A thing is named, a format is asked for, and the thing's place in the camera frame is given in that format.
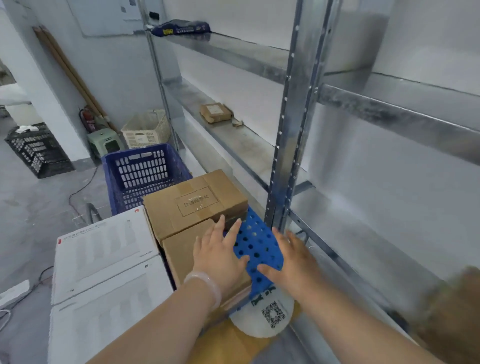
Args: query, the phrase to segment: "qr code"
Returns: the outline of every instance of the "qr code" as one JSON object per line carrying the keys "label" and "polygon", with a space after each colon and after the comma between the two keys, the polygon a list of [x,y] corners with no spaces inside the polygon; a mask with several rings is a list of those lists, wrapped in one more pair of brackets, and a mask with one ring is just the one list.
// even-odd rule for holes
{"label": "qr code", "polygon": [[278,307],[276,301],[273,301],[271,304],[265,307],[265,309],[262,310],[262,314],[270,324],[271,328],[275,328],[276,324],[285,319],[285,314],[282,312],[280,307]]}

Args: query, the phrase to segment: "white bangle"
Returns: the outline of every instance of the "white bangle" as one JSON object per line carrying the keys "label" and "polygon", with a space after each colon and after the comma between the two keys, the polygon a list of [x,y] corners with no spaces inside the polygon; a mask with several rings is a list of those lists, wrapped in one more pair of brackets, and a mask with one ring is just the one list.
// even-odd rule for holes
{"label": "white bangle", "polygon": [[212,290],[213,295],[215,296],[215,304],[212,307],[212,311],[215,310],[217,307],[220,306],[220,303],[222,302],[222,292],[220,292],[220,288],[218,285],[206,274],[205,272],[190,272],[187,274],[185,279],[183,280],[183,284],[187,283],[189,280],[192,278],[200,278],[202,281],[204,281],[208,287]]}

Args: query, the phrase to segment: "blue basket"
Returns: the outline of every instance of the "blue basket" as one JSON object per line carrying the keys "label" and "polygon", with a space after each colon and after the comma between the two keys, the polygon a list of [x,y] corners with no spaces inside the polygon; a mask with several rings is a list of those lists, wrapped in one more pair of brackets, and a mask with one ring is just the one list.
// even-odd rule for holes
{"label": "blue basket", "polygon": [[271,280],[257,270],[257,265],[263,263],[280,270],[283,267],[283,255],[272,231],[255,211],[249,207],[247,214],[240,226],[233,252],[238,258],[243,255],[250,256],[247,273],[252,279],[252,299],[272,285]]}
{"label": "blue basket", "polygon": [[142,197],[192,178],[170,144],[122,150],[102,157],[112,215],[142,204]]}

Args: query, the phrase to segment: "dark blue package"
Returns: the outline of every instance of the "dark blue package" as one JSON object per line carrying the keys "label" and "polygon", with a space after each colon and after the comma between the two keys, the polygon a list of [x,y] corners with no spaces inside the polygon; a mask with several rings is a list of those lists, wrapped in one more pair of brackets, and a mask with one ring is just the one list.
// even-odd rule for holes
{"label": "dark blue package", "polygon": [[157,25],[152,29],[155,36],[169,36],[191,33],[210,33],[210,26],[207,22],[189,22],[187,20],[174,19],[169,22]]}

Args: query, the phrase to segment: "gray concrete floor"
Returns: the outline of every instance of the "gray concrete floor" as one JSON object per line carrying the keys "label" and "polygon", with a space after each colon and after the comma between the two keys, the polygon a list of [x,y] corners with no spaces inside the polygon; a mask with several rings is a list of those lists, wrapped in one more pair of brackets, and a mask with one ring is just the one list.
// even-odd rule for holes
{"label": "gray concrete floor", "polygon": [[[25,279],[34,284],[40,272],[53,265],[56,238],[78,229],[68,196],[83,187],[94,169],[37,179],[3,141],[14,127],[0,119],[0,292]],[[84,213],[92,202],[100,214],[110,214],[107,186],[100,167],[90,185],[72,198]],[[45,273],[49,277],[52,270]],[[47,362],[51,280],[46,280],[13,310],[0,332],[2,364]]]}

